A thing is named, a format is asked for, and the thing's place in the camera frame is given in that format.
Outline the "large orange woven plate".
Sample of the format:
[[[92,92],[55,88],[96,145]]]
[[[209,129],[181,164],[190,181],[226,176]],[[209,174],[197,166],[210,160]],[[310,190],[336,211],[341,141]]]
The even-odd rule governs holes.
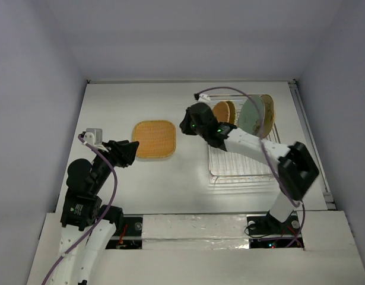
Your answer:
[[[132,131],[132,140],[139,142],[137,157],[163,159],[176,149],[176,127],[166,120],[141,121]]]

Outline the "small orange woven plate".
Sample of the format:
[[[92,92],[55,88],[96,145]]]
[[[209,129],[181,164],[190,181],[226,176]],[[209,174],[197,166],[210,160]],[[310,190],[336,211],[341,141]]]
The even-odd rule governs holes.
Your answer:
[[[218,102],[212,109],[214,116],[219,122],[229,122],[230,120],[230,107],[227,102]]]

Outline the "green rimmed woven plate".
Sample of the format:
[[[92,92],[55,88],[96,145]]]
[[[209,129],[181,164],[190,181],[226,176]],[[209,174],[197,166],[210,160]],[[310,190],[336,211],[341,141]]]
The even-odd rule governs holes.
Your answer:
[[[228,107],[229,107],[228,122],[230,124],[235,125],[236,124],[236,115],[237,115],[237,110],[236,110],[235,104],[232,101],[226,101],[226,103],[228,104]]]

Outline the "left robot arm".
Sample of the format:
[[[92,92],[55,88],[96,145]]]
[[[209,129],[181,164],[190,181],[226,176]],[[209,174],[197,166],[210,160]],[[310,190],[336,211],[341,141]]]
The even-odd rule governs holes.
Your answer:
[[[110,238],[120,233],[124,226],[123,210],[115,207],[112,199],[104,205],[98,193],[109,176],[113,176],[112,194],[116,194],[118,176],[115,168],[126,168],[134,162],[139,142],[96,144],[81,135],[78,138],[96,156],[91,162],[77,159],[68,167],[58,258],[43,284],[91,284],[93,272]]]

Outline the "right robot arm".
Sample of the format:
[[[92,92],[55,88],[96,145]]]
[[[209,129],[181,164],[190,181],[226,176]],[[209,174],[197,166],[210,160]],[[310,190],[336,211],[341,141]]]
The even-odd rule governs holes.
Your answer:
[[[241,154],[271,169],[280,194],[265,216],[247,226],[245,232],[250,236],[280,234],[294,210],[303,206],[304,196],[319,176],[319,169],[303,143],[278,144],[251,135],[233,124],[219,122],[203,102],[186,109],[180,128],[183,134],[200,136],[211,147]]]

